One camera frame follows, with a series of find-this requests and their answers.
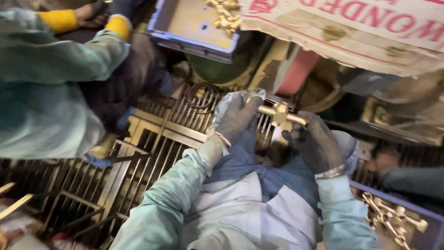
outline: pink object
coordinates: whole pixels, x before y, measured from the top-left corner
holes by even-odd
[[[301,49],[289,66],[284,80],[282,81],[276,95],[290,97],[301,88],[308,74],[313,70],[320,55],[314,51]]]

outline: blue jeans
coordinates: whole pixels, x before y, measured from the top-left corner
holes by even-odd
[[[283,185],[301,196],[310,206],[321,214],[317,207],[319,193],[314,175],[305,165],[301,156],[297,156],[281,168],[268,167],[263,164],[254,164],[254,147],[256,145],[256,129],[245,131],[239,142],[228,149],[229,155],[223,157],[214,166],[211,177],[204,184],[216,181],[238,180],[256,172],[259,176],[262,190],[262,202],[272,199]],[[336,137],[347,173],[351,174],[358,160],[358,141],[342,131],[332,131]]]

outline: cuff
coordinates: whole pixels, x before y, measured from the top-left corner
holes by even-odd
[[[72,9],[38,12],[37,14],[55,34],[79,28],[77,17]]]
[[[212,166],[216,165],[222,157],[230,154],[222,142],[222,139],[217,134],[210,136],[207,141],[200,146],[197,153]]]
[[[349,177],[344,175],[330,179],[316,180],[321,203],[336,203],[353,200]]]
[[[114,31],[119,35],[119,37],[123,38],[125,41],[128,41],[130,32],[133,30],[133,25],[125,16],[116,14],[110,16],[105,29]]]

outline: gray glove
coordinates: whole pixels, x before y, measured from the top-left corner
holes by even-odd
[[[327,179],[345,175],[344,162],[339,145],[330,129],[316,114],[299,111],[299,116],[308,120],[306,129],[293,128],[283,131],[282,136],[289,145],[299,150],[304,163],[316,179]]]
[[[233,96],[215,133],[222,135],[228,146],[235,145],[263,102],[262,98],[253,97],[244,105],[241,94]]]

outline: wrist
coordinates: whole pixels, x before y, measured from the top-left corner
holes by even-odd
[[[105,29],[114,31],[119,37],[128,41],[133,27],[128,18],[120,14],[111,15]]]
[[[336,178],[343,175],[345,175],[345,165],[342,164],[339,167],[329,169],[321,173],[315,173],[314,178],[316,180],[323,180],[323,179]]]
[[[316,180],[321,203],[336,203],[354,199],[346,175]]]
[[[79,28],[77,15],[72,9],[38,12],[40,19],[55,33],[75,30]]]
[[[219,136],[219,138],[222,140],[222,142],[223,142],[223,144],[225,145],[226,148],[231,147],[230,141],[227,138],[225,138],[221,133],[215,131],[214,134]]]
[[[230,154],[223,140],[217,134],[210,136],[199,147],[197,153],[211,166],[216,165],[222,157]]]

